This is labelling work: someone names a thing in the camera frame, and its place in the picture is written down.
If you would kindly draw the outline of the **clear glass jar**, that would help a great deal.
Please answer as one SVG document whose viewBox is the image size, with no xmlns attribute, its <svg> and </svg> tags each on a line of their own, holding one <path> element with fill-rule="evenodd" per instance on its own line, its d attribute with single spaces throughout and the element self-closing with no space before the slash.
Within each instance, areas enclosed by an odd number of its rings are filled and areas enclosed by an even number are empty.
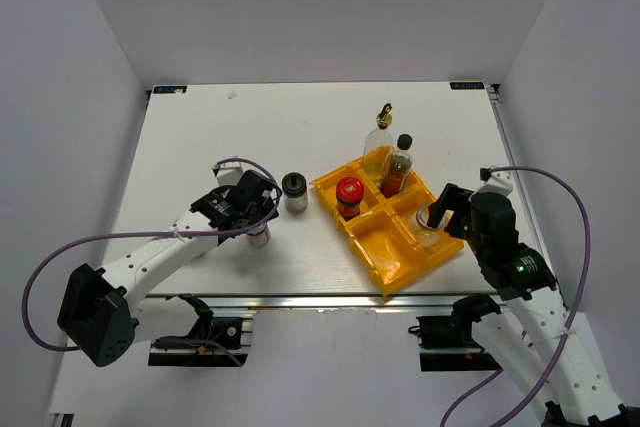
<svg viewBox="0 0 640 427">
<path fill-rule="evenodd" d="M 430 206 L 430 203 L 421 205 L 410 212 L 405 219 L 408 231 L 425 249 L 434 247 L 448 238 L 448 234 L 444 231 L 447 222 L 446 215 L 442 217 L 436 228 L 431 228 L 427 225 Z"/>
</svg>

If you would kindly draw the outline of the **silver lid spice jar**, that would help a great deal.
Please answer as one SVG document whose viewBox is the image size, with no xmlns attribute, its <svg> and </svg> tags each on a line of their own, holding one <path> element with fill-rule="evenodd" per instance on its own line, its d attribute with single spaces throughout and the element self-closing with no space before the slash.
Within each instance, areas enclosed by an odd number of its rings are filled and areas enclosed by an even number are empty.
<svg viewBox="0 0 640 427">
<path fill-rule="evenodd" d="M 259 248 L 265 246 L 270 238 L 270 230 L 267 223 L 258 225 L 246 233 L 248 242 L 251 246 Z"/>
</svg>

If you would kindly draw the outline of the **black cap chili sauce bottle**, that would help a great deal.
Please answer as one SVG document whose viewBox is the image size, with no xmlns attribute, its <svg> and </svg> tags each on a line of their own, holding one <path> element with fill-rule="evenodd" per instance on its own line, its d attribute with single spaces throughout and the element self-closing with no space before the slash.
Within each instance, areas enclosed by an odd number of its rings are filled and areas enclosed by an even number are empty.
<svg viewBox="0 0 640 427">
<path fill-rule="evenodd" d="M 396 142 L 396 147 L 389 153 L 386 159 L 385 175 L 381 182 L 381 193 L 390 198 L 400 193 L 405 186 L 413 160 L 410 148 L 413 138 L 409 134 L 401 134 Z"/>
</svg>

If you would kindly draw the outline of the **clear square oil bottle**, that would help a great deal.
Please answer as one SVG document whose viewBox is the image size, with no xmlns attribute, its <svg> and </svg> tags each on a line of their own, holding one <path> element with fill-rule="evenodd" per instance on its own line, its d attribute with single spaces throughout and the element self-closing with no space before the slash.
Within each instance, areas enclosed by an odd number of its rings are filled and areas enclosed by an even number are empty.
<svg viewBox="0 0 640 427">
<path fill-rule="evenodd" d="M 383 177 L 387 155 L 393 149 L 393 136 L 389 132 L 392 123 L 391 111 L 390 103 L 383 105 L 376 115 L 376 128 L 367 135 L 364 143 L 362 168 L 374 182 L 380 181 Z"/>
</svg>

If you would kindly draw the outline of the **red lid sauce jar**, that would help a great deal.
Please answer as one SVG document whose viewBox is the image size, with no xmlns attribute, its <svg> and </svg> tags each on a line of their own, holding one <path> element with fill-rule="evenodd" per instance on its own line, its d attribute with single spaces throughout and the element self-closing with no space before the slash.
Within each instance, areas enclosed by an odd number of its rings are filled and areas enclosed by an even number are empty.
<svg viewBox="0 0 640 427">
<path fill-rule="evenodd" d="M 364 197 L 364 185 L 355 177 L 344 177 L 336 185 L 336 201 L 339 214 L 349 220 L 360 214 Z"/>
</svg>

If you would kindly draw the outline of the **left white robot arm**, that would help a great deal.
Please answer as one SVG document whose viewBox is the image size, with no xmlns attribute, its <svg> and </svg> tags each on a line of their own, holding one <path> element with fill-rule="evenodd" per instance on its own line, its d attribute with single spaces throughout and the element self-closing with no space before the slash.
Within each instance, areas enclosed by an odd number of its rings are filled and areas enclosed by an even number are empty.
<svg viewBox="0 0 640 427">
<path fill-rule="evenodd" d="M 217 347 L 211 308 L 195 295 L 169 296 L 157 307 L 144 300 L 178 269 L 276 217 L 279 195 L 274 179 L 248 170 L 236 184 L 216 187 L 193 202 L 170 230 L 152 235 L 140 248 L 99 268 L 77 267 L 58 326 L 98 367 L 146 340 Z"/>
</svg>

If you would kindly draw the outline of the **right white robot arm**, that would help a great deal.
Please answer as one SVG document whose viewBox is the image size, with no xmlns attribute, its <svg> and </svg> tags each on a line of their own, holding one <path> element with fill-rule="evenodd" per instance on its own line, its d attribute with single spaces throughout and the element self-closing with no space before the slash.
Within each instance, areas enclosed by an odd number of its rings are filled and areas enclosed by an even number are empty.
<svg viewBox="0 0 640 427">
<path fill-rule="evenodd" d="M 571 313 L 544 258 L 520 242 L 507 196 L 447 184 L 428 211 L 428 226 L 468 243 L 500 297 L 457 301 L 453 337 L 488 352 L 544 426 L 638 425 L 638 408 L 623 403 L 569 326 Z"/>
</svg>

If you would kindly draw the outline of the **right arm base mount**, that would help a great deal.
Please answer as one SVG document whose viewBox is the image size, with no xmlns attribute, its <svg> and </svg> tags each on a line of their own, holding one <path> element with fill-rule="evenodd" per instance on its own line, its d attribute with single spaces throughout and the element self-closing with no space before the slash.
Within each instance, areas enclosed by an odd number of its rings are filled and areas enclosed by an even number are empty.
<svg viewBox="0 0 640 427">
<path fill-rule="evenodd" d="M 484 315 L 501 312 L 488 294 L 472 294 L 456 301 L 448 315 L 417 317 L 408 333 L 419 340 L 422 372 L 489 372 L 499 364 L 476 341 L 471 330 Z"/>
</svg>

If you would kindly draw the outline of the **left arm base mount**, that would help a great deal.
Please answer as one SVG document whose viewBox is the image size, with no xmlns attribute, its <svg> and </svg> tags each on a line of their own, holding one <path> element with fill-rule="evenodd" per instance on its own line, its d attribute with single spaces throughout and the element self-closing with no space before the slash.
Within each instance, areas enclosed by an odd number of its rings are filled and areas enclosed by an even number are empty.
<svg viewBox="0 0 640 427">
<path fill-rule="evenodd" d="M 150 367 L 241 368 L 251 345 L 252 320 L 218 316 L 204 300 L 192 294 L 174 297 L 196 315 L 186 334 L 165 335 L 151 343 Z"/>
</svg>

